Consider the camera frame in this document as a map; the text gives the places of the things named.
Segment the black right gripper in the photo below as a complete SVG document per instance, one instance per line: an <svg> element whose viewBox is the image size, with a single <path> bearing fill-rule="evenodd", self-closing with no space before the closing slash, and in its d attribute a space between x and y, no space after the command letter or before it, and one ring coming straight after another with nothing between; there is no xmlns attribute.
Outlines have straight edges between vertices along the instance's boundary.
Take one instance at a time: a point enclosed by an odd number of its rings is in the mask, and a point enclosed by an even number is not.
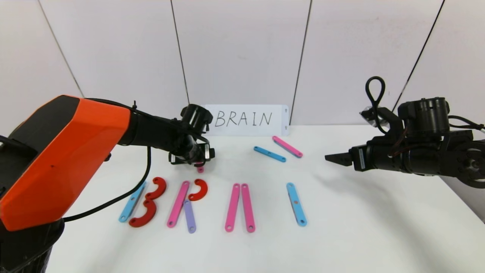
<svg viewBox="0 0 485 273"><path fill-rule="evenodd" d="M389 157L392 147L390 141L368 141L364 145L352 147L349 152L339 154L326 154L326 161L341 165L354 165L355 171L369 171L373 169L388 171L403 171L400 156Z"/></svg>

